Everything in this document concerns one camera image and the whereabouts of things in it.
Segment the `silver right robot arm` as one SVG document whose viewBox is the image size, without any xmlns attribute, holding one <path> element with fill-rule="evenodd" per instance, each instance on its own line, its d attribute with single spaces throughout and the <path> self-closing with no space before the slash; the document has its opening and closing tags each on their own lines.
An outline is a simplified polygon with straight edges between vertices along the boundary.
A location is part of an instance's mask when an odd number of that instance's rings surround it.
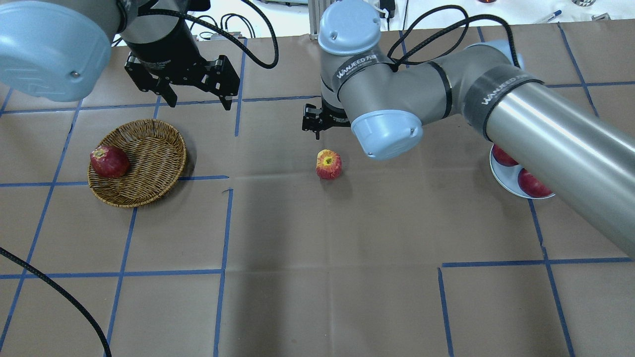
<svg viewBox="0 0 635 357">
<path fill-rule="evenodd" d="M 510 27 L 502 41 L 411 65 L 381 52 L 380 18 L 338 0 L 320 18 L 322 108 L 304 131 L 350 127 L 372 160 L 419 144 L 423 126 L 461 114 L 628 257 L 635 251 L 634 138 L 585 112 L 521 68 Z"/>
</svg>

